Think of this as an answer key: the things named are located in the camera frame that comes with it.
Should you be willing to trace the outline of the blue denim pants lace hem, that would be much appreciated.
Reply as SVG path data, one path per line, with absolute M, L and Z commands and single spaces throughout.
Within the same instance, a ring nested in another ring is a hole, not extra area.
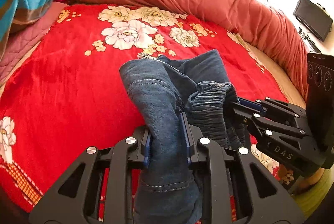
M 136 223 L 196 223 L 202 210 L 202 178 L 189 170 L 179 115 L 223 148 L 246 143 L 244 125 L 229 112 L 238 97 L 220 54 L 187 60 L 166 56 L 121 66 L 123 85 L 152 134 L 149 166 L 140 174 Z

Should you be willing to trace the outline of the beige mattress sheet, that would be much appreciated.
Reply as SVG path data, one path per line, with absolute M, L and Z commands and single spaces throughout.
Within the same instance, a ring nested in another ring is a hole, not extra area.
M 246 46 L 251 51 L 251 54 L 257 58 L 263 64 L 263 67 L 271 73 L 271 75 L 276 80 L 281 92 L 286 97 L 286 101 L 289 103 L 298 105 L 299 107 L 306 107 L 306 103 L 302 96 L 300 95 L 297 88 L 293 85 L 290 81 L 290 78 L 285 73 L 285 71 L 276 64 L 271 58 L 269 58 L 266 54 L 258 50 L 256 47 L 251 46 L 249 43 L 246 43 Z M 260 162 L 273 174 L 274 169 L 278 170 L 277 176 L 280 179 L 284 176 L 288 171 L 285 167 L 280 166 L 278 169 L 278 162 L 270 159 L 270 157 L 266 156 L 265 154 L 261 153 L 256 149 L 255 144 L 251 146 L 252 153 L 257 157 Z M 324 169 L 320 168 L 315 175 L 305 178 L 301 181 L 295 180 L 295 190 L 294 192 L 301 193 L 310 189 L 312 186 L 317 184 L 317 182 L 321 179 L 322 175 L 324 174 Z

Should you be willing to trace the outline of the black monitor screen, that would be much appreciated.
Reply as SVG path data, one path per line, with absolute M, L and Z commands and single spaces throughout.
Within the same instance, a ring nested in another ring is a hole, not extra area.
M 333 19 L 310 0 L 298 0 L 293 16 L 321 42 L 332 29 Z

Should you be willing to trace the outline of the red floral blanket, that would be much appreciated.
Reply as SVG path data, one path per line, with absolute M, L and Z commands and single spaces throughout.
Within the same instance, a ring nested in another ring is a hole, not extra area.
M 240 97 L 286 101 L 280 80 L 226 29 L 156 7 L 64 8 L 1 95 L 1 190 L 30 212 L 88 146 L 105 148 L 143 119 L 119 68 L 139 54 L 188 59 L 216 49 Z

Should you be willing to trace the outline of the pink quilted pad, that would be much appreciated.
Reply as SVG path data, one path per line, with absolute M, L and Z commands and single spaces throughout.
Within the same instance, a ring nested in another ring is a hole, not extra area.
M 7 76 L 23 56 L 44 37 L 66 6 L 64 3 L 52 2 L 42 18 L 9 37 L 7 48 L 1 60 L 1 84 L 5 82 Z

